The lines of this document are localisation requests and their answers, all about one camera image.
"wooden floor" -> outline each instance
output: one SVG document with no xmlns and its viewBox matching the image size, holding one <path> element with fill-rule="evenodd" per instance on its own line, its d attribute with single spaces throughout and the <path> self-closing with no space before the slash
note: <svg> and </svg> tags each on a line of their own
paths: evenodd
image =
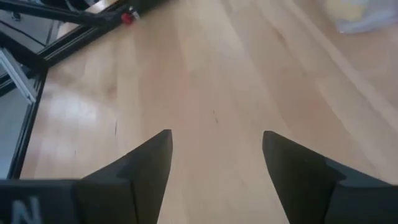
<svg viewBox="0 0 398 224">
<path fill-rule="evenodd" d="M 159 223 L 287 223 L 273 130 L 398 184 L 398 26 L 336 32 L 317 0 L 171 0 L 53 67 L 23 178 L 83 177 L 163 129 Z"/>
</svg>

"black plastic part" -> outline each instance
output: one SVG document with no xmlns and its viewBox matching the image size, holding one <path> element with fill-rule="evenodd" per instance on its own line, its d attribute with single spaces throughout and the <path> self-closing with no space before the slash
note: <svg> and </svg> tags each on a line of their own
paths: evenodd
<svg viewBox="0 0 398 224">
<path fill-rule="evenodd" d="M 272 131 L 262 150 L 291 224 L 398 223 L 398 187 Z"/>
<path fill-rule="evenodd" d="M 81 180 L 2 180 L 1 221 L 156 224 L 171 162 L 164 130 Z"/>
<path fill-rule="evenodd" d="M 333 188 L 344 176 L 326 165 L 326 157 L 271 131 L 264 133 L 262 150 L 289 222 L 323 223 Z"/>
<path fill-rule="evenodd" d="M 347 187 L 338 184 L 325 224 L 398 223 L 398 187 Z"/>
</svg>

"black cable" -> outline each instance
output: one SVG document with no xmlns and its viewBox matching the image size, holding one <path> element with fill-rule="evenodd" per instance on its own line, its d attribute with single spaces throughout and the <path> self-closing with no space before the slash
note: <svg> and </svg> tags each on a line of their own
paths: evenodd
<svg viewBox="0 0 398 224">
<path fill-rule="evenodd" d="M 12 25 L 10 25 L 10 24 L 8 24 L 8 23 L 2 21 L 2 20 L 0 20 L 0 23 L 3 24 L 3 25 L 5 25 L 6 27 L 8 27 L 8 28 L 10 28 L 10 29 L 12 29 L 12 30 L 14 30 L 14 31 L 16 31 L 16 32 L 19 32 L 19 33 L 21 33 L 21 34 L 24 34 L 24 35 L 27 36 L 28 38 L 32 39 L 34 42 L 36 42 L 36 43 L 40 44 L 41 46 L 45 47 L 45 44 L 41 43 L 40 41 L 38 41 L 37 39 L 35 39 L 35 38 L 32 37 L 31 35 L 25 33 L 24 31 L 22 31 L 22 30 L 20 30 L 20 29 L 17 29 L 17 28 L 13 27 Z"/>
</svg>

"yellow object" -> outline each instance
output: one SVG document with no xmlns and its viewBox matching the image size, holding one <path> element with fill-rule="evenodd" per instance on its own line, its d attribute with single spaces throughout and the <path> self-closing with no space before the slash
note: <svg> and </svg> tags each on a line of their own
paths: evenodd
<svg viewBox="0 0 398 224">
<path fill-rule="evenodd" d="M 368 1 L 359 0 L 326 0 L 326 10 L 335 19 L 360 21 L 368 6 Z"/>
</svg>

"red component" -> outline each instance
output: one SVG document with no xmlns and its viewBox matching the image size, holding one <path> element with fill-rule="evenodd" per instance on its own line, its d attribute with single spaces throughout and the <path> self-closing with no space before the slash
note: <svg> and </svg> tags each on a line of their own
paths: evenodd
<svg viewBox="0 0 398 224">
<path fill-rule="evenodd" d="M 124 24 L 130 25 L 132 24 L 132 16 L 128 13 L 123 13 L 122 16 L 122 21 Z"/>
</svg>

